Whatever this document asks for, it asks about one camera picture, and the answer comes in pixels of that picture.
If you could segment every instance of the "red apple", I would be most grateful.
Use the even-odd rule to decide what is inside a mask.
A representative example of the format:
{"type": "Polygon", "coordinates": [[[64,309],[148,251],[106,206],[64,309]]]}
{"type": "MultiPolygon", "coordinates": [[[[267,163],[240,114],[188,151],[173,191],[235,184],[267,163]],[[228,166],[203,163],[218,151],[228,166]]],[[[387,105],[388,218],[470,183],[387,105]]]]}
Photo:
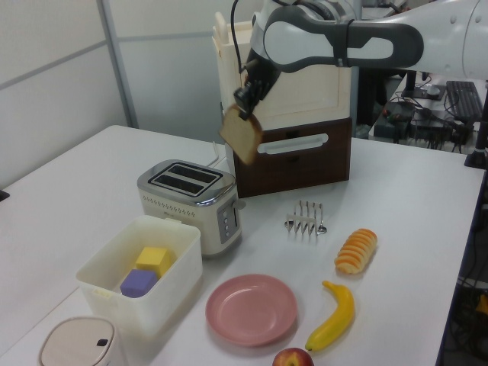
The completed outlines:
{"type": "Polygon", "coordinates": [[[304,349],[286,348],[274,357],[272,366],[313,366],[313,361],[304,349]]]}

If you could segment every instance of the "plate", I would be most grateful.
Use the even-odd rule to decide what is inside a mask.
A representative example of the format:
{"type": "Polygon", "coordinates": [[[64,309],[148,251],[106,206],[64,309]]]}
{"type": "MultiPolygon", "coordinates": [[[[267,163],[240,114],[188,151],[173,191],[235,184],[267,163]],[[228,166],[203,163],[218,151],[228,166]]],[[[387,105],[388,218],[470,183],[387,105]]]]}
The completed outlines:
{"type": "Polygon", "coordinates": [[[280,338],[297,312],[297,299],[286,284],[265,274],[247,274],[221,284],[210,295],[205,315],[215,333],[253,347],[280,338]]]}

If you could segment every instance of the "keyboard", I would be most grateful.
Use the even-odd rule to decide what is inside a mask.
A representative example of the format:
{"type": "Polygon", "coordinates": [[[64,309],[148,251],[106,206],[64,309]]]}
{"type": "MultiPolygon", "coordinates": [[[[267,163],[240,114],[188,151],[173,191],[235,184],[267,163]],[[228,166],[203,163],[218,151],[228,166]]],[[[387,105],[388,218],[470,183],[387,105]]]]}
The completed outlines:
{"type": "Polygon", "coordinates": [[[448,81],[445,86],[455,120],[467,124],[481,119],[483,106],[473,82],[448,81]]]}

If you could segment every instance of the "silver toaster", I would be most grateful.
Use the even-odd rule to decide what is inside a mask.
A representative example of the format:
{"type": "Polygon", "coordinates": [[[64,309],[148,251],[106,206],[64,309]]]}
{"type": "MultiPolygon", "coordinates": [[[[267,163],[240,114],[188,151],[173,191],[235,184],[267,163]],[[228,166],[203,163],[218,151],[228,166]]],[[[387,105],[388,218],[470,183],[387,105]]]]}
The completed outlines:
{"type": "Polygon", "coordinates": [[[166,160],[137,179],[144,213],[196,226],[201,252],[212,256],[241,237],[235,178],[206,166],[166,160]]]}

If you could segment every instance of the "white plastic container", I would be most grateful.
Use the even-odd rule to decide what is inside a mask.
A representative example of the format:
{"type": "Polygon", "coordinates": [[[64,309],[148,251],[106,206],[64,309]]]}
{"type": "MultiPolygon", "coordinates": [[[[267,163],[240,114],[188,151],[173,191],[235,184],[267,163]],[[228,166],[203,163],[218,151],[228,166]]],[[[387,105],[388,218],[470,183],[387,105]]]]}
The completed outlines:
{"type": "MultiPolygon", "coordinates": [[[[217,53],[220,97],[223,110],[235,103],[233,93],[243,86],[246,74],[239,75],[230,25],[221,13],[215,14],[213,44],[217,53]]],[[[251,22],[235,24],[242,63],[251,49],[251,22]]],[[[281,73],[276,84],[261,101],[254,115],[263,130],[314,124],[350,117],[351,69],[334,65],[312,65],[300,71],[281,73]]]]}
{"type": "Polygon", "coordinates": [[[200,230],[174,220],[141,216],[126,226],[76,274],[93,314],[141,336],[154,336],[203,272],[200,230]],[[175,263],[142,297],[122,295],[120,284],[145,246],[171,249],[175,263]]]}
{"type": "Polygon", "coordinates": [[[115,326],[106,319],[67,319],[47,336],[37,358],[39,366],[127,366],[115,326]]]}

